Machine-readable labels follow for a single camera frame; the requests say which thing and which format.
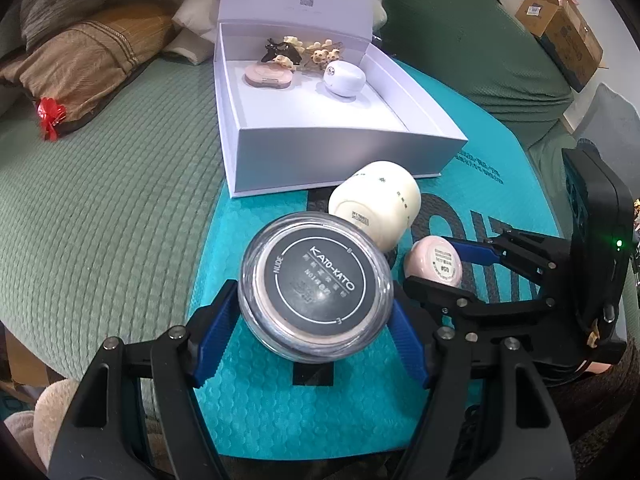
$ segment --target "black circular label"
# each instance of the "black circular label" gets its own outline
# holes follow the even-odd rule
[[[274,309],[289,324],[314,335],[348,332],[365,318],[375,297],[369,259],[344,235],[305,228],[271,249],[264,269]]]

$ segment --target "metal screw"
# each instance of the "metal screw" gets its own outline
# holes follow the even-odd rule
[[[504,345],[509,350],[518,350],[520,348],[520,342],[514,337],[508,337],[504,340]]]
[[[182,339],[187,335],[187,329],[182,325],[172,326],[169,329],[169,337],[171,339]]]
[[[436,333],[440,339],[444,339],[445,341],[453,339],[453,336],[456,335],[455,330],[449,326],[441,326]]]
[[[105,350],[113,350],[119,344],[120,342],[118,341],[118,338],[111,336],[102,342],[102,348],[104,348]]]

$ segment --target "red bow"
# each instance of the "red bow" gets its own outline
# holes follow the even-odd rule
[[[65,120],[65,106],[59,105],[51,97],[43,97],[38,104],[38,116],[40,117],[40,127],[43,130],[44,139],[58,140],[58,133],[54,126]]]

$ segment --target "cable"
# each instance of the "cable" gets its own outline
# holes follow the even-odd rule
[[[580,366],[578,366],[573,372],[570,372],[563,377],[560,377],[557,379],[543,379],[545,386],[549,388],[553,388],[555,386],[562,386],[563,384],[567,384],[572,381],[575,381],[578,377],[580,377],[583,373],[585,373],[587,368],[589,368],[589,366],[591,365],[591,362],[592,361],[590,359],[587,359]]]

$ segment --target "open white gift box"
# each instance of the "open white gift box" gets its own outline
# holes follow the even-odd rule
[[[370,43],[373,0],[220,0],[216,103],[231,196],[331,186],[374,160],[438,176],[466,143],[445,111]],[[296,71],[288,88],[256,88],[245,68],[276,42],[342,42],[367,83],[355,98]]]

